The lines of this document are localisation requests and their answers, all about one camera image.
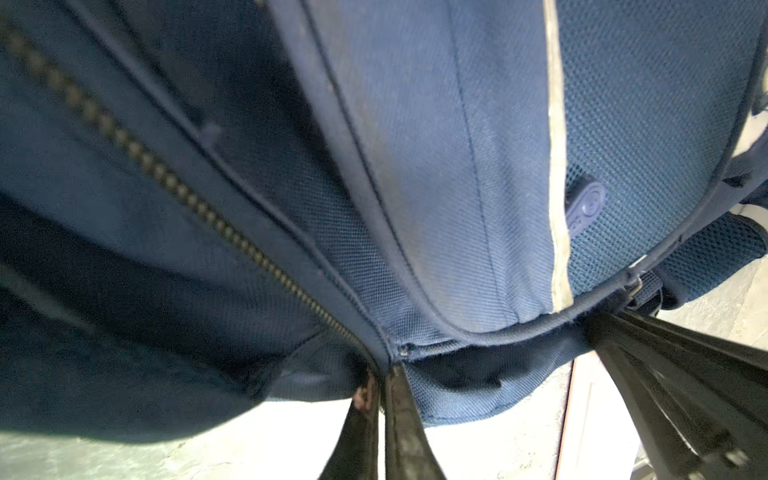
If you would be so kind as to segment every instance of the zipper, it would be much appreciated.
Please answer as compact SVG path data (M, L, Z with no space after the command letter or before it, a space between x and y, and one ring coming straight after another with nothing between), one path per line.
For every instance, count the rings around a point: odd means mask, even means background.
M294 298L308 307L320 322L341 335L345 341L357 349L373 371L378 371L368 347L352 331L346 328L304 288L270 259L252 240L238 230L210 202L196 193L192 187L171 170L162 159L146 146L121 122L106 109L95 95L86 91L71 76L66 75L53 61L0 14L0 40L12 57L23 61L31 79L52 91L56 98L63 101L70 111L80 117L89 127L98 130L105 141L111 142L131 159L141 173L155 180L156 185L197 215L208 227L214 229L219 237L231 248L244 253L248 259L267 272L274 281L280 283Z

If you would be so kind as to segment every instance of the backpack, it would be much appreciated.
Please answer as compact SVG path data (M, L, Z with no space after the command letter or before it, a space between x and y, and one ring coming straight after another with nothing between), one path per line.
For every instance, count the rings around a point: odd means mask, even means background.
M0 426L503 412L765 254L767 9L0 0Z

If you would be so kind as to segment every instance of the white trim strip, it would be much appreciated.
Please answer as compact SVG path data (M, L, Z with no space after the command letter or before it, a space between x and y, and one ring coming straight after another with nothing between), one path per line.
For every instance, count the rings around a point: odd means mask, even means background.
M768 232L768 210L760 205L737 204L730 209L730 212L734 215L741 215L742 217L755 220L758 225Z
M549 230L552 232L554 260L552 268L552 312L574 302L568 282L568 259L571 235L565 223L565 96L563 64L560 56L560 32L555 0L544 2L544 24L547 37L547 73L549 96Z

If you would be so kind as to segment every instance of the blue backpack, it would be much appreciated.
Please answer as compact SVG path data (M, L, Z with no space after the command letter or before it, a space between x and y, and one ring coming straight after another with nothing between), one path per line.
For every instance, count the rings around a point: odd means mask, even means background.
M585 313L766 252L766 2L0 14L3 429L155 442L394 366L484 419Z

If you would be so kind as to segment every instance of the metal zipper teeth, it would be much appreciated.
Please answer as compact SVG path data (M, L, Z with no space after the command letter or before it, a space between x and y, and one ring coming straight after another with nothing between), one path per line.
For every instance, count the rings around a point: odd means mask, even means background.
M288 292L308 306L323 323L355 346L363 354L368 364L376 367L376 362L370 351L354 333L312 298L294 279L283 272L241 231L224 219L209 202L206 202L189 185L185 184L159 156L148 149L128 129L122 127L95 96L87 93L71 77L64 74L54 62L34 48L31 42L19 30L10 26L2 16L0 16L0 38L2 38L7 51L26 64L27 72L33 78L54 92L57 98L62 99L70 110L79 114L88 126L97 128L105 140L111 141L115 147L125 152L139 166L143 174L154 178L169 194L176 197L181 204L195 213L211 228L214 228L229 245L245 253L252 262L280 282Z

